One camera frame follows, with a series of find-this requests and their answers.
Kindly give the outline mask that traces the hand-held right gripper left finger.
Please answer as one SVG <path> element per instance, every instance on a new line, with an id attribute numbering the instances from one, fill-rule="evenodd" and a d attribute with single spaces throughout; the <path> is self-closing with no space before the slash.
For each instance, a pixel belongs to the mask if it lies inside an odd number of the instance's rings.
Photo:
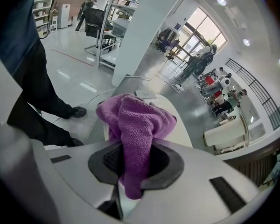
<path id="1" fill-rule="evenodd" d="M 0 124 L 0 204 L 4 223 L 117 224 L 99 209 L 112 186 L 90 173 L 76 148 L 45 150 L 23 132 Z"/>

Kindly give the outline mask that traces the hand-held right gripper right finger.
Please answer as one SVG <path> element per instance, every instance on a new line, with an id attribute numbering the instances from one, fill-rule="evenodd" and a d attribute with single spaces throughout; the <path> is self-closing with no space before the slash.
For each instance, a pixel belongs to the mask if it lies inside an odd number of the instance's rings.
<path id="1" fill-rule="evenodd" d="M 257 186 L 242 173 L 205 151 L 158 140 L 175 150 L 184 160 L 181 176 L 168 188 L 147 190 L 134 204 L 125 200 L 131 210 L 124 215 L 125 224 L 212 224 L 231 212 L 211 184 L 222 177 L 249 203 L 259 194 Z"/>

